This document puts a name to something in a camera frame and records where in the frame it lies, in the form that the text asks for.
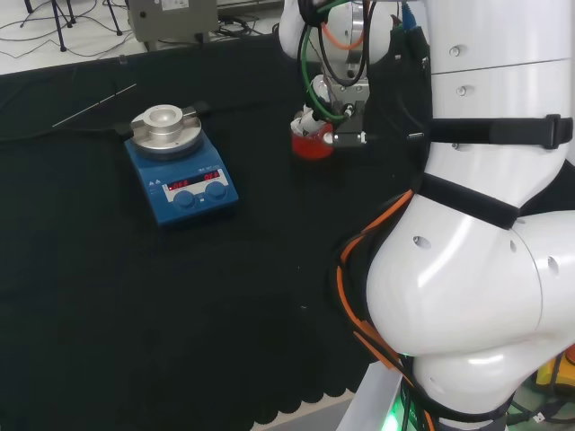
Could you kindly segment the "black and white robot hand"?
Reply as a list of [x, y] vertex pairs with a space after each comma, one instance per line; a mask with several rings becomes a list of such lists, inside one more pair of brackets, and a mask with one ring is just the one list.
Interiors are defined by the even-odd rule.
[[[332, 110], [332, 91], [325, 82], [324, 75], [317, 75], [311, 82], [316, 98], [330, 113]], [[309, 136], [317, 134], [331, 121], [321, 111], [314, 111], [314, 103], [309, 95], [305, 103], [290, 123], [291, 131], [295, 136]]]

